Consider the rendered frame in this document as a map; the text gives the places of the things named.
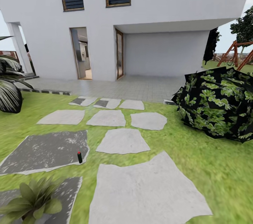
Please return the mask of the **insectifuge atomizer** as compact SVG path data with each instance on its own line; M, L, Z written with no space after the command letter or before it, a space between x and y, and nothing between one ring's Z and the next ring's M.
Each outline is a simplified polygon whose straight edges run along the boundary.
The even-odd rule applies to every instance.
M82 162L83 162L83 160L82 160L81 153L79 152L77 155L78 155L78 160L79 160L79 163L82 163Z

